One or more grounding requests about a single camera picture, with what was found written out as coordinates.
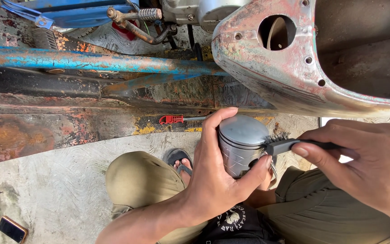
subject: green wire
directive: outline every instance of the green wire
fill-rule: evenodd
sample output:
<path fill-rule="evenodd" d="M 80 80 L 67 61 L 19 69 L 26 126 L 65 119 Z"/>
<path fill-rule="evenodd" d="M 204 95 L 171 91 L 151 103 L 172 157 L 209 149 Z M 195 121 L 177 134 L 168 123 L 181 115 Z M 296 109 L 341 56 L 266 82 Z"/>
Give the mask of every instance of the green wire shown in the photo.
<path fill-rule="evenodd" d="M 147 24 L 144 21 L 145 29 L 147 30 L 148 35 L 150 35 L 150 31 L 148 30 Z"/>

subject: black flip-flop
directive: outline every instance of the black flip-flop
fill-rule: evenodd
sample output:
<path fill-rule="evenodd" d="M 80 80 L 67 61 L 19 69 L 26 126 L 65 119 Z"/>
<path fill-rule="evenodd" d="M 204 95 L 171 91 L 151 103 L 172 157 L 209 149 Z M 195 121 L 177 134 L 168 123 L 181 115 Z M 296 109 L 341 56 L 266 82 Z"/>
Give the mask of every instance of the black flip-flop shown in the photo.
<path fill-rule="evenodd" d="M 173 149 L 169 153 L 167 153 L 165 156 L 165 163 L 170 165 L 171 167 L 174 167 L 176 161 L 179 160 L 180 166 L 177 168 L 177 173 L 180 174 L 180 172 L 184 170 L 186 171 L 186 173 L 192 176 L 192 170 L 181 163 L 181 160 L 183 158 L 187 158 L 189 160 L 191 168 L 193 169 L 192 159 L 189 157 L 188 153 L 185 150 L 180 148 Z"/>

